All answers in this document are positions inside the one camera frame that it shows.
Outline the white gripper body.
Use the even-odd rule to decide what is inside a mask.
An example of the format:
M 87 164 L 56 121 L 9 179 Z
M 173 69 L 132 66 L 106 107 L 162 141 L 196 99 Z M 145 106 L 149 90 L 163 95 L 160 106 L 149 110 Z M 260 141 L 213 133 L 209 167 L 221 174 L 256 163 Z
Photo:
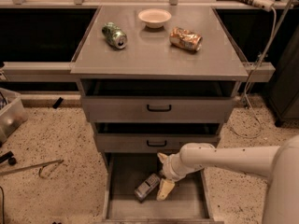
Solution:
M 185 178 L 186 175 L 200 170 L 199 167 L 188 167 L 184 164 L 178 153 L 169 155 L 168 160 L 165 163 L 162 163 L 162 165 L 162 174 L 173 182 L 178 182 Z

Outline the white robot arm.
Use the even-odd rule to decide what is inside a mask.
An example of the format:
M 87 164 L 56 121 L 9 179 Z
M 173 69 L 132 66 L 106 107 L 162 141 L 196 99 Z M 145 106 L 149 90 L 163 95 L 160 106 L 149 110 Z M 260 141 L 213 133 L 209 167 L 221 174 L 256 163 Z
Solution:
M 178 153 L 158 155 L 163 165 L 157 199 L 163 201 L 186 175 L 217 167 L 267 181 L 262 224 L 299 224 L 299 136 L 281 146 L 215 148 L 187 143 Z

